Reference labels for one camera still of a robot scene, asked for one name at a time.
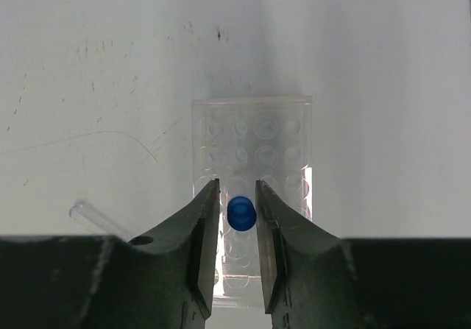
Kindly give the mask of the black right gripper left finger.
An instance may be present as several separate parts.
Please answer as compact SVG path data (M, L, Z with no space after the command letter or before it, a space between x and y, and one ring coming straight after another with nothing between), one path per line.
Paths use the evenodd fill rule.
M156 227L1 238L3 328L203 328L213 302L218 180Z

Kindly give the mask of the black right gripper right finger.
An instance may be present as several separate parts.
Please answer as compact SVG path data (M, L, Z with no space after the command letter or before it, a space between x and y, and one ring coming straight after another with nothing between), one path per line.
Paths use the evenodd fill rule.
M274 328L468 328L470 240L339 238L255 185Z

